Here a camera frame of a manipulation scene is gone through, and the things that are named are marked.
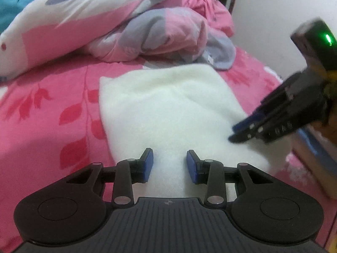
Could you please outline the cream deer sweater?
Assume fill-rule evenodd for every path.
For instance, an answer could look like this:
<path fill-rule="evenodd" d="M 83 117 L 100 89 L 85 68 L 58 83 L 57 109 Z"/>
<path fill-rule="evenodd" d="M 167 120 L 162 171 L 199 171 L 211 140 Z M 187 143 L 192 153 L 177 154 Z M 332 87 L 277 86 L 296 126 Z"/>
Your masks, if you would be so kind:
<path fill-rule="evenodd" d="M 135 70 L 99 81 L 99 109 L 108 146 L 116 161 L 154 153 L 149 180 L 133 186 L 134 196 L 199 197 L 206 186 L 193 184 L 186 154 L 225 166 L 249 163 L 275 174 L 291 146 L 287 139 L 233 144 L 232 126 L 246 117 L 224 79 L 210 66 L 194 64 Z"/>

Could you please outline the striped folded clothes stack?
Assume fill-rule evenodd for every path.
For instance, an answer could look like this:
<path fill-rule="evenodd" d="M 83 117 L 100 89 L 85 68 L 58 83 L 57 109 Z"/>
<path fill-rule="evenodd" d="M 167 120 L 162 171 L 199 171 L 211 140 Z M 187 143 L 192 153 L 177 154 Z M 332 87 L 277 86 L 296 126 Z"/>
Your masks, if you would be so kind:
<path fill-rule="evenodd" d="M 325 193 L 336 199 L 336 146 L 307 126 L 291 135 L 292 148 L 311 171 Z"/>

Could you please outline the pink patterned duvet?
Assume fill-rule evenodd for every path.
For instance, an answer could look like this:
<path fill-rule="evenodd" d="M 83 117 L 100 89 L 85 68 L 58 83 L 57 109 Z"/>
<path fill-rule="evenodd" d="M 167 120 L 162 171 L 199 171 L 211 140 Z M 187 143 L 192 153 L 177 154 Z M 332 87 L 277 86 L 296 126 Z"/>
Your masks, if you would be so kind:
<path fill-rule="evenodd" d="M 218 0 L 33 0 L 1 33 L 1 80 L 75 51 L 108 63 L 159 56 L 228 70 L 233 33 Z"/>

